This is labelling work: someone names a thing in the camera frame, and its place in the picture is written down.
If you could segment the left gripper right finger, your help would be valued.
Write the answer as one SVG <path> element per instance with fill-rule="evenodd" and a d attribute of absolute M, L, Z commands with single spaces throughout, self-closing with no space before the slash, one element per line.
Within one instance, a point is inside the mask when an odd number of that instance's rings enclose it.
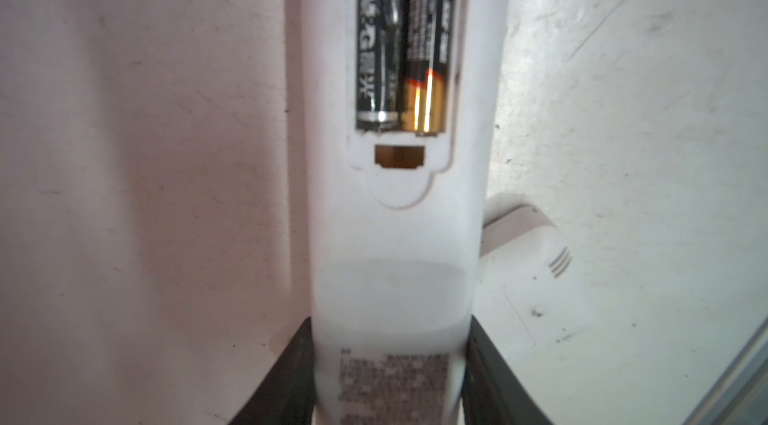
<path fill-rule="evenodd" d="M 468 425 L 551 425 L 473 316 L 461 391 Z"/>

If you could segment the black gold AAA battery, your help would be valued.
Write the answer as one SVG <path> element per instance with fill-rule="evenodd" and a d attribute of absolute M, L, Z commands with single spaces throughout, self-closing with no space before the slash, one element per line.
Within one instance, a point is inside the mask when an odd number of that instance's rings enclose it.
<path fill-rule="evenodd" d="M 402 115 L 416 135 L 445 130 L 454 0 L 407 0 Z"/>

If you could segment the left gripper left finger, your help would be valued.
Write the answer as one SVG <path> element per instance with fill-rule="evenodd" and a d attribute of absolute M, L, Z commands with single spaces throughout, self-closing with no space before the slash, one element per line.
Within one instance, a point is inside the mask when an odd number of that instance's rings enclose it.
<path fill-rule="evenodd" d="M 312 322 L 306 318 L 230 425 L 310 425 L 316 405 Z"/>

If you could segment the black silver AAA battery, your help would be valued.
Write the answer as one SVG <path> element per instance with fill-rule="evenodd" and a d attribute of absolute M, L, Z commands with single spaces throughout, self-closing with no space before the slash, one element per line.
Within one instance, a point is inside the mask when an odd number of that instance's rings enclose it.
<path fill-rule="evenodd" d="M 399 127 L 402 0 L 357 0 L 356 127 Z"/>

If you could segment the white battery cover plate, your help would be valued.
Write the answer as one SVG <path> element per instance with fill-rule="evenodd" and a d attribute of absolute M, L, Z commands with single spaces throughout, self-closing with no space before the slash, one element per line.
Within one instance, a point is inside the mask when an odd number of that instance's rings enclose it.
<path fill-rule="evenodd" d="M 561 229 L 521 194 L 486 202 L 473 315 L 512 361 L 564 343 L 595 321 Z"/>

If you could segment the white remote control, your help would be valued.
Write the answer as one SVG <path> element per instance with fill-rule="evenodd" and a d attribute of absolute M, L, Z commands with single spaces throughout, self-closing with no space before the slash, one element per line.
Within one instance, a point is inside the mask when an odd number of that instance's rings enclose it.
<path fill-rule="evenodd" d="M 509 0 L 455 0 L 446 129 L 355 126 L 356 0 L 300 0 L 321 424 L 453 424 Z"/>

